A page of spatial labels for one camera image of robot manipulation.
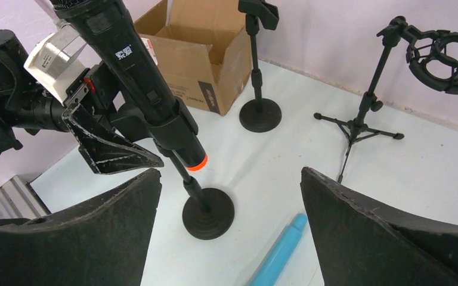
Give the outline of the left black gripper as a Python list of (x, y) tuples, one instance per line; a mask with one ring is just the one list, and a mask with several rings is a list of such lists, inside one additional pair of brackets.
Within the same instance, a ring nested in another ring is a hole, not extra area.
[(83, 69), (65, 91), (65, 104), (81, 104), (69, 105), (62, 120), (95, 174), (112, 175), (165, 165), (159, 156), (133, 143), (149, 138), (150, 132), (140, 110), (106, 64)]

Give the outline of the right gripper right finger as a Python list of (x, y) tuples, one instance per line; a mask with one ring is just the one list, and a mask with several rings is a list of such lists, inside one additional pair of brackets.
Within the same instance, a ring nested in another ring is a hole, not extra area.
[(458, 225), (389, 206), (310, 167), (301, 194), (326, 285), (458, 285)]

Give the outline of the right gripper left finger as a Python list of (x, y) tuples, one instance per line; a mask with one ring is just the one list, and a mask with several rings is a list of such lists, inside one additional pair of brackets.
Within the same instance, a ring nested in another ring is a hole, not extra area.
[(140, 285), (160, 177), (149, 169), (48, 216), (0, 219), (0, 285)]

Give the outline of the black microphone orange end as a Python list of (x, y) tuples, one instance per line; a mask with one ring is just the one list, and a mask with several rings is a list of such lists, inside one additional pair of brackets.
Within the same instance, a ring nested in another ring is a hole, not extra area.
[(144, 116), (147, 133), (172, 151), (189, 171), (205, 167), (208, 155), (188, 108), (173, 95), (138, 35), (123, 1), (52, 1), (67, 21), (116, 75)]

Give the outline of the teal microphone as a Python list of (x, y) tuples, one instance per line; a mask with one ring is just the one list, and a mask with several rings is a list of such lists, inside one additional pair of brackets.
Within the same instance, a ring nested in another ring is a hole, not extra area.
[(286, 225), (250, 279), (248, 285), (275, 285), (298, 246), (307, 222), (308, 218), (306, 214), (298, 213)]

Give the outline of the black round-base mic stand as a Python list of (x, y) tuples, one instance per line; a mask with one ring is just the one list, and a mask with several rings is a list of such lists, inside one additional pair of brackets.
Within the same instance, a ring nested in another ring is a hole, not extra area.
[(281, 122), (280, 106), (273, 100), (262, 96), (262, 72), (258, 64), (256, 36), (263, 27), (276, 30), (279, 23), (279, 11), (275, 5), (260, 0), (239, 0), (238, 10), (245, 14), (246, 33), (250, 37), (252, 57), (251, 84), (255, 98), (248, 101), (240, 110), (239, 120), (248, 131), (264, 133), (276, 128)]
[(175, 103), (173, 119), (149, 130), (158, 151), (170, 159), (189, 194), (182, 210), (185, 229), (197, 239), (213, 240), (230, 228), (235, 216), (234, 204), (224, 191), (202, 188), (189, 174), (202, 169), (208, 155), (197, 137), (199, 127), (188, 108), (180, 98)]

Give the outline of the brown cardboard box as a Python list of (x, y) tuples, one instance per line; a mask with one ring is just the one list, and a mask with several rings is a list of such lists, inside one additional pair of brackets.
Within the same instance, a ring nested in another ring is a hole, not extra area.
[(228, 113), (252, 69), (238, 1), (160, 1), (134, 26), (176, 97), (190, 107)]

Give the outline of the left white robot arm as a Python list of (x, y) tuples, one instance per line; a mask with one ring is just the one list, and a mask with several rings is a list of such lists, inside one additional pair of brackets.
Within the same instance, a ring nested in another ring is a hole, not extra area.
[(96, 174), (111, 175), (145, 167), (163, 167), (162, 159), (124, 137), (124, 118), (113, 100), (120, 90), (105, 64), (83, 68), (67, 78), (60, 102), (25, 68), (27, 52), (11, 30), (0, 30), (0, 155), (20, 150), (14, 128), (31, 135), (40, 130), (71, 133)]

